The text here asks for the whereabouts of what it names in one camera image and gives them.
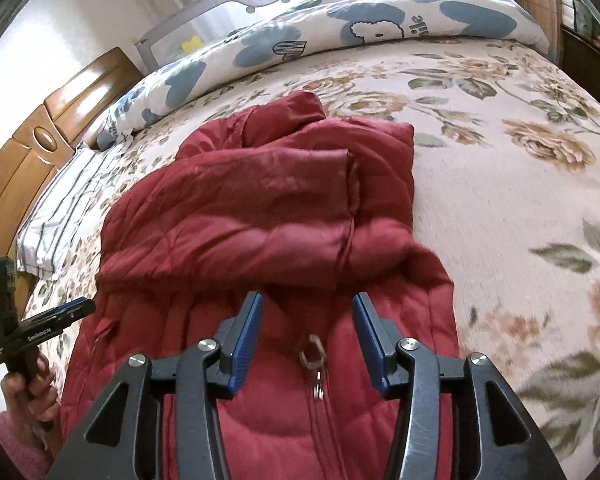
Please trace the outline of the pink sleeve forearm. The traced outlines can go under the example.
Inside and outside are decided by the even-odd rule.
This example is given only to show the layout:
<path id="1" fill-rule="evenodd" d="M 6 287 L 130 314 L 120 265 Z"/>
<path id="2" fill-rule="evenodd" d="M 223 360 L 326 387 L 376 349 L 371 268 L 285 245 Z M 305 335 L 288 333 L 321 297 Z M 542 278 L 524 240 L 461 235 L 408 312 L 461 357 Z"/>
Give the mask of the pink sleeve forearm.
<path id="1" fill-rule="evenodd" d="M 0 413 L 0 442 L 20 474 L 29 480 L 45 479 L 53 460 L 35 435 L 27 417 Z"/>

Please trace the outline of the person's left hand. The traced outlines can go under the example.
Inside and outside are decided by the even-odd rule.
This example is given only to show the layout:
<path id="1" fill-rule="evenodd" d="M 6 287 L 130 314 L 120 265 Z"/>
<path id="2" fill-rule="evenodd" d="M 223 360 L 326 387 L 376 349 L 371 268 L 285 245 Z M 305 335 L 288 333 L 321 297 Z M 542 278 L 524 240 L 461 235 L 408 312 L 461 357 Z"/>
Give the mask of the person's left hand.
<path id="1" fill-rule="evenodd" d="M 53 424 L 60 411 L 55 375 L 44 354 L 38 355 L 36 366 L 38 371 L 28 382 L 16 372 L 7 373 L 1 381 L 8 426 L 23 441 L 36 439 L 35 422 Z"/>

